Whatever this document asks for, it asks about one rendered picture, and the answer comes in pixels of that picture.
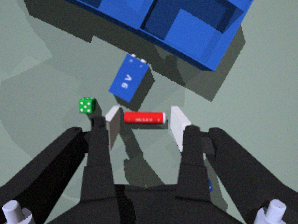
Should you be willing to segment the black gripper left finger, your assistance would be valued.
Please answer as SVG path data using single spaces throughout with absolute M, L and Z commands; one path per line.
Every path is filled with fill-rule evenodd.
M 67 129 L 0 187 L 0 224 L 44 224 L 85 153 L 75 224 L 121 224 L 109 154 L 121 128 L 121 108 L 90 119 L 91 133 Z

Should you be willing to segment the red battery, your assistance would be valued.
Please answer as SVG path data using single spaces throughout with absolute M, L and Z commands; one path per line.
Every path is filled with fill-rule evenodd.
M 161 112 L 125 112 L 125 124 L 165 124 L 166 115 Z

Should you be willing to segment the blue rack of three bins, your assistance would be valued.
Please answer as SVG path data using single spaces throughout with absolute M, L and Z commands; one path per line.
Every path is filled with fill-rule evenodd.
M 253 2 L 253 0 L 65 1 L 142 37 L 202 71 L 216 70 Z

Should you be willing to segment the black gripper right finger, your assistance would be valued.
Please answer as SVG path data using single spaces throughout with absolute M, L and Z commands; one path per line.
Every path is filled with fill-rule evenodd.
M 246 224 L 298 224 L 298 192 L 223 129 L 202 132 L 191 124 L 171 106 L 170 128 L 182 152 L 171 224 L 215 224 L 203 153 Z

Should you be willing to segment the green die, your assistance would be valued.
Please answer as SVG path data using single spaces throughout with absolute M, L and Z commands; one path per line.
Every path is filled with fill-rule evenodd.
M 96 110 L 96 99 L 83 97 L 79 99 L 79 112 L 92 114 Z

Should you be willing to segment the blue nine-volt battery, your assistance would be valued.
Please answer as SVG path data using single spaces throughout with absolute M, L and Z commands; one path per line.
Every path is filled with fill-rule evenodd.
M 127 54 L 109 92 L 130 102 L 149 65 L 145 60 L 136 59 L 137 56 Z

